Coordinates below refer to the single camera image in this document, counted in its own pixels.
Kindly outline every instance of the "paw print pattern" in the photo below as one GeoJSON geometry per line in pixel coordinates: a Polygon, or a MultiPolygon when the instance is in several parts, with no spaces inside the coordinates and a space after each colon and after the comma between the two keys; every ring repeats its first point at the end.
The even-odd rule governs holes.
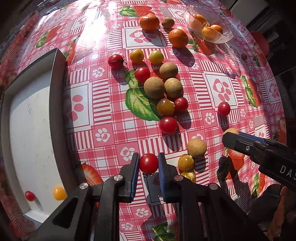
{"type": "Polygon", "coordinates": [[[119,28],[119,27],[120,27],[120,24],[118,24],[118,23],[115,23],[115,24],[112,25],[113,29],[116,29],[116,28],[119,28]]]}
{"type": "Polygon", "coordinates": [[[154,34],[146,33],[145,31],[142,31],[140,29],[134,31],[129,36],[133,38],[133,40],[136,43],[143,43],[143,42],[150,43],[152,42],[152,39],[156,39],[156,36],[154,34]]]}
{"type": "Polygon", "coordinates": [[[191,66],[192,65],[192,69],[196,69],[198,70],[199,69],[199,65],[197,63],[193,63],[192,61],[189,63],[189,65],[191,66]]]}
{"type": "Polygon", "coordinates": [[[245,117],[246,116],[246,112],[244,111],[244,108],[241,108],[239,111],[241,117],[245,117]]]}
{"type": "Polygon", "coordinates": [[[108,133],[106,128],[98,129],[98,133],[96,133],[97,141],[107,142],[110,138],[110,134],[108,133]]]}
{"type": "Polygon", "coordinates": [[[102,67],[99,67],[99,68],[93,70],[93,76],[96,78],[102,77],[104,72],[105,72],[105,70],[102,67]]]}
{"type": "Polygon", "coordinates": [[[218,97],[221,101],[229,101],[230,95],[232,94],[229,89],[228,83],[225,81],[220,81],[219,79],[215,79],[213,84],[213,90],[218,93],[218,97]]]}
{"type": "Polygon", "coordinates": [[[214,116],[212,115],[211,112],[210,112],[210,113],[206,113],[206,115],[205,115],[205,121],[206,121],[206,123],[208,123],[209,125],[210,125],[211,123],[214,123],[214,122],[215,122],[214,116]]]}
{"type": "Polygon", "coordinates": [[[249,127],[251,128],[251,129],[253,129],[254,128],[254,122],[251,120],[251,121],[249,121],[249,127]]]}
{"type": "Polygon", "coordinates": [[[124,229],[124,230],[132,230],[133,229],[133,225],[130,224],[130,223],[123,223],[121,225],[121,228],[124,229]]]}
{"type": "Polygon", "coordinates": [[[131,148],[124,147],[124,148],[122,148],[122,150],[120,152],[120,155],[123,156],[123,159],[125,161],[129,161],[129,160],[132,159],[134,152],[135,152],[135,148],[133,148],[133,147],[131,147],[131,148]]]}
{"type": "Polygon", "coordinates": [[[269,93],[271,93],[272,97],[277,98],[279,97],[279,89],[277,87],[277,84],[272,83],[269,87],[269,93]]]}
{"type": "Polygon", "coordinates": [[[138,217],[142,218],[142,217],[144,217],[144,216],[149,215],[148,212],[149,212],[149,211],[148,211],[148,210],[145,210],[145,208],[138,208],[135,214],[136,214],[138,217]]]}
{"type": "Polygon", "coordinates": [[[170,53],[170,55],[175,55],[175,56],[177,56],[177,57],[180,55],[180,52],[178,52],[178,51],[175,50],[175,49],[169,50],[169,53],[170,53]]]}
{"type": "Polygon", "coordinates": [[[113,53],[112,53],[112,55],[114,55],[114,54],[123,55],[123,54],[122,54],[122,53],[120,53],[119,51],[117,51],[117,52],[113,52],[113,53]]]}
{"type": "Polygon", "coordinates": [[[233,62],[232,59],[229,59],[229,63],[230,63],[232,66],[235,66],[235,63],[233,62]]]}
{"type": "Polygon", "coordinates": [[[230,67],[226,67],[226,71],[227,71],[228,73],[230,73],[230,74],[233,73],[233,71],[232,71],[232,69],[231,69],[230,67]]]}
{"type": "Polygon", "coordinates": [[[197,133],[196,136],[193,136],[191,139],[200,139],[200,140],[203,140],[204,138],[203,138],[203,136],[201,134],[197,133]]]}
{"type": "Polygon", "coordinates": [[[69,122],[69,119],[71,121],[78,120],[77,112],[81,112],[84,110],[83,104],[80,102],[83,100],[83,97],[81,95],[75,95],[72,98],[74,105],[74,111],[72,111],[72,102],[71,102],[71,96],[66,94],[64,96],[64,117],[65,117],[65,123],[69,122]]]}

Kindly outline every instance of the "cherry tomato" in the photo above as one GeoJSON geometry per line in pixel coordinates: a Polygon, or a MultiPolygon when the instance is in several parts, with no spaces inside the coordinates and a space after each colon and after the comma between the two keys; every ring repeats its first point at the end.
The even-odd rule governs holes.
{"type": "Polygon", "coordinates": [[[32,202],[32,201],[34,201],[35,200],[35,194],[34,193],[32,193],[32,192],[30,192],[30,191],[26,191],[25,192],[25,197],[26,197],[26,199],[28,200],[28,201],[30,201],[30,202],[32,202]]]}
{"type": "Polygon", "coordinates": [[[162,118],[159,122],[160,130],[165,134],[172,134],[176,131],[178,127],[178,122],[176,118],[171,116],[166,116],[162,118]]]}
{"type": "Polygon", "coordinates": [[[141,63],[144,59],[144,53],[140,49],[135,49],[130,52],[129,59],[134,63],[141,63]]]}
{"type": "Polygon", "coordinates": [[[123,67],[123,63],[126,64],[124,58],[119,54],[113,54],[108,59],[108,65],[114,69],[120,69],[123,67]]]}
{"type": "Polygon", "coordinates": [[[136,69],[135,78],[137,81],[144,83],[148,78],[150,78],[150,70],[146,67],[136,69]]]}
{"type": "Polygon", "coordinates": [[[218,105],[218,113],[221,116],[227,116],[230,113],[230,105],[223,101],[218,105]]]}
{"type": "Polygon", "coordinates": [[[242,53],[241,58],[242,58],[242,60],[247,60],[248,56],[245,53],[242,53]]]}
{"type": "Polygon", "coordinates": [[[152,64],[160,64],[162,63],[163,60],[164,60],[164,56],[162,52],[160,52],[159,50],[154,50],[149,54],[149,61],[152,64]]]}
{"type": "Polygon", "coordinates": [[[175,110],[183,112],[188,108],[188,101],[184,97],[179,97],[174,101],[175,110]]]}
{"type": "Polygon", "coordinates": [[[151,153],[144,154],[140,157],[139,168],[143,173],[153,174],[158,169],[157,156],[151,153]]]}

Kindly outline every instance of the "dark red cherry tomato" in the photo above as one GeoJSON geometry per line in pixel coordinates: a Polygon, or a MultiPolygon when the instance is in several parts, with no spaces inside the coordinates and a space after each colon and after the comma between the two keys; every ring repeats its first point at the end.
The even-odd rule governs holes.
{"type": "Polygon", "coordinates": [[[158,169],[157,156],[151,153],[144,154],[140,157],[139,168],[143,173],[153,174],[158,169]]]}
{"type": "Polygon", "coordinates": [[[179,97],[174,101],[175,110],[183,112],[188,108],[188,101],[184,97],[179,97]]]}
{"type": "Polygon", "coordinates": [[[32,201],[34,201],[35,200],[35,195],[34,195],[34,193],[32,193],[32,192],[30,192],[30,191],[26,191],[25,192],[25,197],[26,197],[26,199],[28,200],[28,201],[30,201],[30,202],[32,202],[32,201]]]}
{"type": "Polygon", "coordinates": [[[166,116],[160,120],[159,128],[165,134],[172,134],[178,128],[178,122],[176,118],[171,116],[166,116]]]}
{"type": "Polygon", "coordinates": [[[241,58],[242,58],[242,60],[247,60],[248,56],[245,53],[242,53],[241,58]]]}
{"type": "Polygon", "coordinates": [[[221,116],[227,116],[230,113],[230,105],[227,102],[221,102],[218,105],[218,113],[221,116]]]}
{"type": "Polygon", "coordinates": [[[108,65],[114,69],[120,69],[123,67],[123,63],[126,64],[124,58],[119,54],[113,54],[108,59],[108,65]]]}
{"type": "Polygon", "coordinates": [[[150,70],[146,67],[136,69],[135,78],[137,81],[144,83],[148,78],[150,78],[150,70]]]}

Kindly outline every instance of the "red checkered tablecloth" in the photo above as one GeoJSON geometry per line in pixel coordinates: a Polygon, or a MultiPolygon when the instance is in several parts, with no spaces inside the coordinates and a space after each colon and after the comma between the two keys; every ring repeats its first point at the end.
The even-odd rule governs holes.
{"type": "MultiPolygon", "coordinates": [[[[217,170],[225,156],[222,133],[229,126],[272,138],[284,114],[279,91],[270,66],[239,19],[218,0],[184,3],[216,11],[234,38],[215,45],[212,54],[204,55],[188,32],[183,17],[186,6],[179,0],[79,0],[50,15],[32,17],[7,50],[0,81],[7,85],[38,57],[58,47],[67,57],[64,114],[73,162],[91,165],[106,180],[118,174],[134,152],[164,152],[167,162],[177,165],[178,158],[186,153],[188,140],[200,138],[208,149],[205,160],[195,164],[196,182],[218,183],[246,210],[252,202],[249,190],[254,186],[258,166],[245,157],[238,176],[219,183],[217,170]],[[172,17],[174,28],[183,29],[189,36],[187,48],[173,48],[169,32],[162,26],[155,33],[142,32],[139,16],[148,12],[155,13],[160,21],[172,17]],[[127,72],[139,67],[127,57],[137,48],[143,50],[151,71],[157,66],[151,66],[148,55],[155,49],[163,53],[165,62],[178,66],[184,96],[189,101],[188,112],[177,116],[180,134],[164,135],[157,118],[141,119],[127,108],[127,92],[135,93],[137,89],[129,83],[127,72]],[[108,57],[114,53],[126,57],[126,69],[115,71],[108,66],[108,57]],[[241,59],[242,53],[247,55],[246,61],[241,59]],[[261,99],[258,107],[250,104],[241,76],[256,83],[261,99]],[[217,114],[217,106],[224,100],[231,106],[227,120],[217,114]]],[[[4,172],[0,174],[0,200],[25,239],[34,227],[23,218],[9,188],[4,187],[4,172]]],[[[272,183],[266,178],[265,188],[272,183]]],[[[158,173],[148,178],[140,173],[134,201],[120,204],[122,240],[152,240],[156,236],[152,227],[165,222],[176,229],[176,211],[176,206],[163,202],[158,173]]]]}

